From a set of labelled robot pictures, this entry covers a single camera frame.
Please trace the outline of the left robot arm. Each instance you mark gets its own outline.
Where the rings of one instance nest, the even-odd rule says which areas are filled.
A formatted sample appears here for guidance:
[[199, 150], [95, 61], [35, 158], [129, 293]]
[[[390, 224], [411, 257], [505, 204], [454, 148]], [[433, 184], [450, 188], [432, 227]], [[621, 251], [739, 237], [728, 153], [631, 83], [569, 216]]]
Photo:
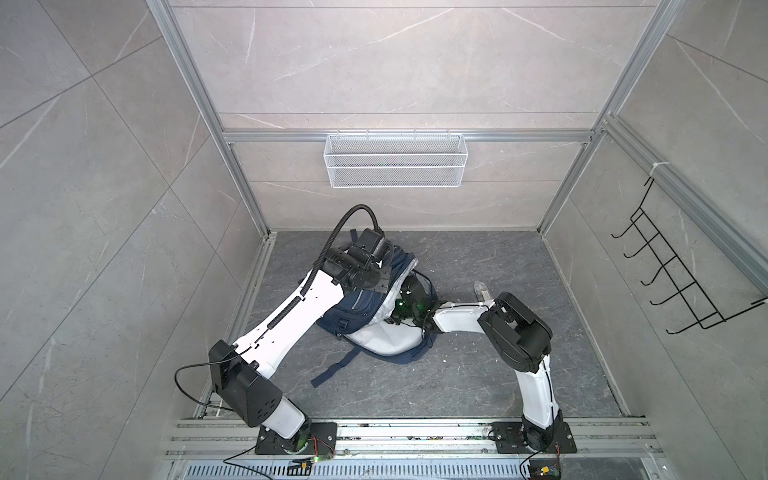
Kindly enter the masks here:
[[[370, 217], [365, 230], [345, 249], [332, 245], [358, 211]], [[267, 319], [234, 343], [218, 341], [202, 365], [210, 369], [213, 391], [250, 427], [263, 426], [283, 440], [289, 452], [301, 451], [311, 420], [271, 382], [281, 361], [326, 312], [356, 291], [385, 296], [391, 268], [383, 262], [389, 245], [371, 207], [358, 204], [339, 220], [312, 268], [297, 289]]]

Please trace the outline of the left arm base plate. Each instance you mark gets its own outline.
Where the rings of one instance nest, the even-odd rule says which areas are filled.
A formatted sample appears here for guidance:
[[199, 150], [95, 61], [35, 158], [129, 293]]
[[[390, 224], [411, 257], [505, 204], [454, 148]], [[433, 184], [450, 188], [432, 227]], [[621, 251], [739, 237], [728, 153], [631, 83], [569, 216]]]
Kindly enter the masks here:
[[255, 446], [256, 455], [332, 456], [337, 442], [338, 424], [311, 422], [296, 434], [283, 438], [275, 431], [262, 427]]

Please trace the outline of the navy blue student backpack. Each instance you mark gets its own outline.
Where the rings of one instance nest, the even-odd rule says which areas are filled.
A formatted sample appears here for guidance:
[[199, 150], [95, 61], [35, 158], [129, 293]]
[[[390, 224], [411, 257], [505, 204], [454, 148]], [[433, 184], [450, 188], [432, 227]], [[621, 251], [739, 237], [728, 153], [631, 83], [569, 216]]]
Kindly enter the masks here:
[[[339, 246], [333, 244], [336, 236], [332, 235], [313, 265], [317, 273], [326, 274], [326, 252], [331, 247], [345, 249], [359, 235], [352, 233], [351, 240]], [[331, 284], [342, 290], [342, 297], [323, 312], [317, 325], [347, 341], [353, 348], [342, 360], [314, 378], [311, 381], [313, 387], [328, 381], [362, 353], [390, 363], [408, 364], [420, 359], [431, 348], [436, 336], [427, 337], [419, 328], [397, 325], [392, 317], [401, 285], [411, 272], [417, 271], [415, 255], [391, 243], [385, 265], [392, 267], [390, 288], [386, 294], [360, 289], [345, 293], [339, 285], [332, 283], [328, 275]]]

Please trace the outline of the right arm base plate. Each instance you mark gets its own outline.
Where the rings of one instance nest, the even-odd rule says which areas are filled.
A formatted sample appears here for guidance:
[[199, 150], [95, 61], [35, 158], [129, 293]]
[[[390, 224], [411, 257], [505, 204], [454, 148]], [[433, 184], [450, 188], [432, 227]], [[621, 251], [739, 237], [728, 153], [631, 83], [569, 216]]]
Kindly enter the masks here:
[[570, 426], [565, 422], [555, 422], [544, 430], [522, 421], [493, 422], [488, 439], [495, 444], [499, 454], [578, 452]]

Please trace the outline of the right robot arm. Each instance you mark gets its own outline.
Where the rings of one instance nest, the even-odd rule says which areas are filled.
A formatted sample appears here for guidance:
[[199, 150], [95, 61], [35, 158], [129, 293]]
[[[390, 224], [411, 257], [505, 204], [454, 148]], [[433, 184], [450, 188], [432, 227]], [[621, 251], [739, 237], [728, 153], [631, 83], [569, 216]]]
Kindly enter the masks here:
[[534, 452], [548, 448], [563, 417], [550, 371], [551, 328], [516, 296], [493, 298], [487, 285], [474, 283], [474, 302], [442, 302], [431, 280], [409, 274], [396, 299], [393, 322], [419, 328], [434, 337], [445, 333], [482, 333], [515, 371], [523, 401], [521, 437]]

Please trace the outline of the small clear plastic object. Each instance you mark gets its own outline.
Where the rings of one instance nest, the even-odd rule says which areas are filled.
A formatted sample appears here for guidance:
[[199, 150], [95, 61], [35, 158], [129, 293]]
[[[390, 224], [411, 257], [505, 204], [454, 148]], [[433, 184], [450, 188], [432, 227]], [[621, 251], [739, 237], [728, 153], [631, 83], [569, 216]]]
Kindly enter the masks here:
[[490, 303], [493, 301], [488, 286], [482, 281], [474, 282], [474, 292], [478, 302]]

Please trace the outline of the aluminium front rail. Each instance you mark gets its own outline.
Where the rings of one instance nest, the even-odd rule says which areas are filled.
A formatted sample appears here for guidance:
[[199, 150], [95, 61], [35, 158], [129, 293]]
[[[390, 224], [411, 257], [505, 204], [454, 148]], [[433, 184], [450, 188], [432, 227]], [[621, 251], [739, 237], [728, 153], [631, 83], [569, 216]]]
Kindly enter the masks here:
[[542, 452], [514, 419], [322, 419], [298, 454], [238, 420], [181, 420], [159, 479], [673, 479], [648, 421], [571, 418]]

